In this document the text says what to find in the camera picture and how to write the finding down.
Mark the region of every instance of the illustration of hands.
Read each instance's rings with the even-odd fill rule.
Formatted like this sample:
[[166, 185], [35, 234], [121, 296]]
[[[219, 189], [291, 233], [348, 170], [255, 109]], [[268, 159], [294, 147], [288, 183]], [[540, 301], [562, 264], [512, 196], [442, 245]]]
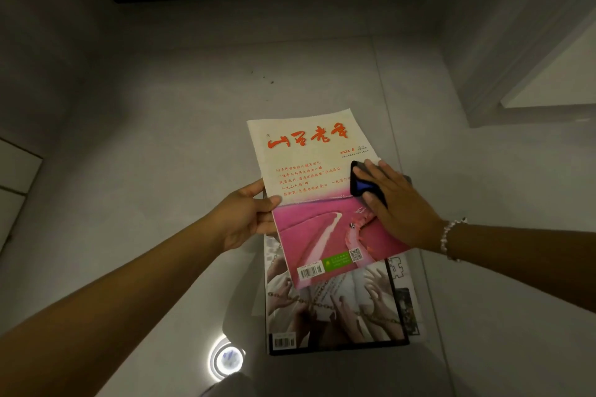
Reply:
[[376, 268], [373, 268], [372, 270], [367, 268], [364, 278], [368, 282], [368, 284], [372, 284], [373, 286], [380, 288], [381, 290], [383, 290], [384, 293], [388, 295], [393, 295], [393, 292], [391, 291], [391, 282], [389, 281], [389, 276], [383, 273], [382, 271]]
[[294, 318], [288, 328], [289, 332], [296, 333], [296, 346], [300, 347], [302, 340], [310, 332], [312, 323], [317, 320], [317, 311], [312, 304], [301, 303], [294, 311]]
[[335, 312], [330, 317], [332, 323], [339, 323], [350, 341], [354, 343], [366, 342], [364, 335], [362, 334], [358, 316], [352, 308], [344, 302], [343, 296], [339, 297], [339, 302], [333, 295], [331, 295], [331, 298], [333, 307], [335, 308]]
[[273, 295], [269, 297], [269, 315], [271, 315], [274, 310], [285, 308], [296, 301], [294, 298], [290, 297], [291, 288], [292, 280], [291, 278], [286, 278], [284, 281], [282, 281], [279, 287], [275, 289]]
[[373, 304], [372, 313], [365, 314], [365, 317], [383, 328], [391, 340], [403, 339], [404, 331], [399, 324], [399, 316], [385, 304], [381, 289], [375, 284], [366, 284], [364, 288], [368, 291]]
[[267, 269], [267, 282], [270, 282], [277, 275], [286, 272], [287, 269], [286, 258], [283, 255], [276, 257]]

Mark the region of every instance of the qr code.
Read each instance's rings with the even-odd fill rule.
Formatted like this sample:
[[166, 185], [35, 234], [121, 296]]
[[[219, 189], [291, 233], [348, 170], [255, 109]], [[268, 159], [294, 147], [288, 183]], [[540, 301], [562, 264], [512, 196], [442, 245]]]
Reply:
[[350, 253], [350, 258], [352, 259], [352, 262], [358, 262], [361, 259], [363, 259], [362, 252], [361, 252], [360, 248], [354, 248], [353, 250], [348, 250], [348, 253]]
[[318, 275], [322, 275], [325, 272], [325, 268], [323, 267], [323, 262], [318, 261], [314, 262], [313, 264], [303, 265], [298, 267], [297, 269], [298, 276], [300, 280], [308, 280]]
[[296, 333], [273, 333], [271, 335], [273, 350], [288, 350], [296, 348]]

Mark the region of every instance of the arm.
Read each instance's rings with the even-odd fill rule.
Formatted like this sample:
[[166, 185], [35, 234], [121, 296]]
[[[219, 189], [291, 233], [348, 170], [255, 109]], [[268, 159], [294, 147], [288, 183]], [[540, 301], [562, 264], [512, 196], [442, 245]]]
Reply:
[[[364, 199], [385, 229], [406, 244], [439, 252], [443, 228], [433, 208], [383, 161], [367, 160], [361, 179], [380, 186], [387, 207], [375, 195]], [[449, 255], [521, 281], [567, 302], [596, 312], [596, 233], [456, 225], [449, 232]]]
[[95, 395], [222, 252], [275, 231], [259, 180], [152, 250], [0, 337], [0, 396]]

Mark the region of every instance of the chain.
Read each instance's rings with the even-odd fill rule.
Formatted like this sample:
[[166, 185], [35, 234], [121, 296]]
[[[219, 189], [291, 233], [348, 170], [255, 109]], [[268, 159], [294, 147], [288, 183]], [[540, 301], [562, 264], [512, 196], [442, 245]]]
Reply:
[[[324, 305], [323, 303], [317, 303], [317, 302], [308, 302], [306, 300], [304, 300], [303, 298], [300, 297], [286, 297], [286, 296], [281, 296], [277, 293], [273, 293], [273, 292], [267, 292], [267, 295], [270, 297], [277, 297], [277, 298], [281, 298], [284, 300], [288, 300], [288, 301], [292, 301], [294, 303], [306, 303], [307, 305], [312, 305], [312, 306], [316, 306], [318, 308], [324, 308], [326, 310], [335, 310], [335, 308], [332, 305]], [[365, 314], [364, 312], [362, 312], [361, 310], [357, 310], [354, 311], [354, 313], [356, 315], [360, 315], [361, 317], [365, 317], [369, 318], [372, 322], [388, 322], [388, 323], [396, 323], [399, 325], [399, 321], [395, 320], [394, 318], [386, 318], [386, 317], [372, 317], [371, 314]]]

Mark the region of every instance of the gray floor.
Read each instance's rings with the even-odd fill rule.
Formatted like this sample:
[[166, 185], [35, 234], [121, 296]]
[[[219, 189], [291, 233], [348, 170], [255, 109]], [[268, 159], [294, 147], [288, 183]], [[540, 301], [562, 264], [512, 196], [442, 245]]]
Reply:
[[[596, 230], [594, 124], [468, 129], [409, 0], [203, 0], [126, 14], [115, 42], [127, 52], [93, 70], [0, 258], [0, 331], [256, 179], [248, 119], [349, 107], [446, 218]], [[246, 350], [243, 371], [263, 395], [594, 393], [596, 315], [422, 257], [411, 253], [426, 344], [269, 358], [253, 239], [212, 264], [101, 395], [198, 395], [221, 333]]]

